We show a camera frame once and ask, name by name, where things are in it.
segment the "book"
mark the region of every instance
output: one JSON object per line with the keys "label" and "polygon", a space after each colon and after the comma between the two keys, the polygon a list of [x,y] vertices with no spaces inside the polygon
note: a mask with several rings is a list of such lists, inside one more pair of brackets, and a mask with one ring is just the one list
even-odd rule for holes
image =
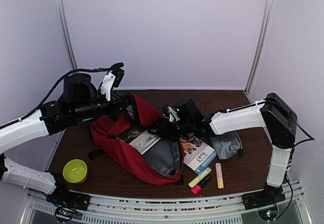
{"label": "book", "polygon": [[141,131],[137,127],[132,127],[125,133],[119,136],[119,139],[134,147],[141,155],[146,153],[153,145],[155,145],[161,138],[155,134]]}
{"label": "book", "polygon": [[180,142],[185,151],[184,164],[200,174],[216,158],[216,151],[192,133],[181,136]]}

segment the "white wall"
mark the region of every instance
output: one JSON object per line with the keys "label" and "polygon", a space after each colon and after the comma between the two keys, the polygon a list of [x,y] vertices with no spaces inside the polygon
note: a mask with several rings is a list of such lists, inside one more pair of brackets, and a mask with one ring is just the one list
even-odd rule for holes
{"label": "white wall", "polygon": [[[128,89],[243,89],[265,0],[64,0],[78,67],[123,61]],[[94,75],[96,84],[102,75]]]}
{"label": "white wall", "polygon": [[[33,109],[68,70],[55,0],[0,0],[0,124]],[[45,170],[55,140],[56,136],[30,141],[5,154]],[[18,223],[25,195],[20,187],[0,183],[0,223]]]}
{"label": "white wall", "polygon": [[290,174],[302,182],[314,223],[323,223],[324,0],[275,0],[265,47],[252,98],[276,92],[316,138],[296,148]]}

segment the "gray pouch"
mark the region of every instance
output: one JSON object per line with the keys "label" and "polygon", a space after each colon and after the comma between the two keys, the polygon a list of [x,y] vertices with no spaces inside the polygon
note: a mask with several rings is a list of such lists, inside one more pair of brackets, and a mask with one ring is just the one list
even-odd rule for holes
{"label": "gray pouch", "polygon": [[236,154],[243,157],[242,142],[235,131],[210,138],[220,160],[230,159]]}

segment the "yellow bowl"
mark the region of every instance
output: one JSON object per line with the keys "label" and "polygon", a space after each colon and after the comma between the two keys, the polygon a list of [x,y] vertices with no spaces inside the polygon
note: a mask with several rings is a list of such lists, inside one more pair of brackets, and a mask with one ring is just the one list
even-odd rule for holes
{"label": "yellow bowl", "polygon": [[88,168],[84,161],[74,159],[66,163],[63,168],[63,177],[70,183],[80,184],[86,181]]}

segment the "brown tabletop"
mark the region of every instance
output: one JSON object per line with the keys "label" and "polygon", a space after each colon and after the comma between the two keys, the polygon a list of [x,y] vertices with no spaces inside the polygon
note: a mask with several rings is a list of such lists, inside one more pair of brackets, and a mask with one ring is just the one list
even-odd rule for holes
{"label": "brown tabletop", "polygon": [[[132,91],[161,111],[166,104],[173,105],[179,99],[192,98],[203,114],[218,109],[234,108],[249,104],[243,91],[179,91],[145,90]],[[229,160],[216,158],[211,164],[210,183],[199,192],[201,196],[241,193],[261,189],[268,174],[272,147],[262,128],[245,129],[237,132],[244,149],[244,157]],[[72,159],[82,159],[88,166],[88,179],[80,184],[68,184],[74,191],[137,198],[185,198],[193,197],[188,183],[196,177],[189,167],[184,166],[184,185],[154,186],[145,183],[108,156],[101,155],[89,160],[88,153],[94,149],[89,140],[89,126],[66,130],[51,162],[50,171],[62,173],[64,165]],[[224,186],[217,188],[215,163],[221,162]]]}

